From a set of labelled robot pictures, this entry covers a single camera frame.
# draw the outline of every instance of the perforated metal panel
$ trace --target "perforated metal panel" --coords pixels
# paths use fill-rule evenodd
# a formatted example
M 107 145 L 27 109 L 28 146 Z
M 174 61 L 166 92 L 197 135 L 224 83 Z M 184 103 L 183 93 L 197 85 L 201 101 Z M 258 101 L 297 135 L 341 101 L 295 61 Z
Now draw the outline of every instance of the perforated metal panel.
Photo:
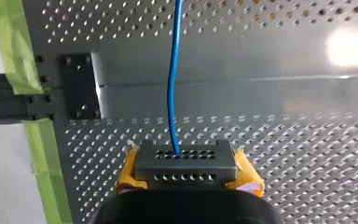
M 62 86 L 60 54 L 92 54 L 105 119 L 55 121 L 74 222 L 87 223 L 129 141 L 170 143 L 174 2 L 23 3 L 45 88 Z M 186 0 L 183 23 L 181 144 L 245 148 L 286 223 L 358 223 L 358 58 L 334 58 L 358 53 L 358 0 Z

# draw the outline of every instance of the blue cable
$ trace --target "blue cable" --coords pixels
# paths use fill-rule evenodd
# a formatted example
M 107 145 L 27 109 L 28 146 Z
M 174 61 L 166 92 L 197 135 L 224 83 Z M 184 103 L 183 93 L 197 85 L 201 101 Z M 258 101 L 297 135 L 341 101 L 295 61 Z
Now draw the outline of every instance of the blue cable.
M 170 76 L 168 78 L 168 124 L 170 127 L 170 136 L 172 147 L 175 154 L 180 154 L 179 142 L 176 137 L 175 126 L 175 80 L 178 70 L 179 61 L 179 47 L 180 47 L 180 34 L 182 23 L 182 9 L 184 0 L 176 0 L 175 15 L 173 21 L 173 38 L 172 38 L 172 51 L 171 51 L 171 65 Z

